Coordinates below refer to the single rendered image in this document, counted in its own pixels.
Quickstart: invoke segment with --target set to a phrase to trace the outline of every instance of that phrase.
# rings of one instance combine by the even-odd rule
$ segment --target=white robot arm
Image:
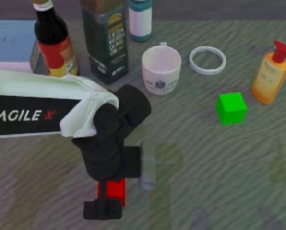
[[[102,105],[119,108],[118,98],[94,81],[0,70],[0,138],[60,133],[90,137]]]

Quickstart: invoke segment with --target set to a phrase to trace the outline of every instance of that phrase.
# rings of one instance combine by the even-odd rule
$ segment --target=green cube
[[[224,124],[240,123],[247,111],[242,94],[239,92],[223,93],[218,97],[216,111],[220,122]]]

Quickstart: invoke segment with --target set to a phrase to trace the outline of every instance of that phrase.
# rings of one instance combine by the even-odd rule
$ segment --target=white bottle with teal label
[[[152,0],[128,0],[129,35],[145,42],[152,35]]]

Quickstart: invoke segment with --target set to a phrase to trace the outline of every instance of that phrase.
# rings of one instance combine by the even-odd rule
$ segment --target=orange bottle
[[[286,77],[286,45],[274,41],[276,50],[267,53],[252,86],[253,96],[263,104],[271,104]]]

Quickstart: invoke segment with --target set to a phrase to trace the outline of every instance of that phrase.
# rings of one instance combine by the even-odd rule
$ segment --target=wooden table
[[[71,22],[69,29],[81,75],[91,77],[82,24]],[[85,221],[83,201],[95,198],[96,183],[70,139],[1,139],[0,230],[286,230],[286,81],[270,106],[250,93],[273,41],[286,43],[286,21],[166,21],[153,30],[148,42],[129,42],[130,72],[109,88],[134,85],[152,104],[152,114],[126,144],[156,143],[155,189],[141,191],[129,179],[122,220]],[[144,88],[140,59],[162,41],[181,53],[183,64],[175,91],[156,97]],[[190,69],[189,53],[203,45],[225,53],[222,73],[201,76]],[[195,61],[219,64],[211,54]],[[38,72],[45,73],[42,61]],[[243,123],[218,122],[215,103],[226,92],[243,94]]]

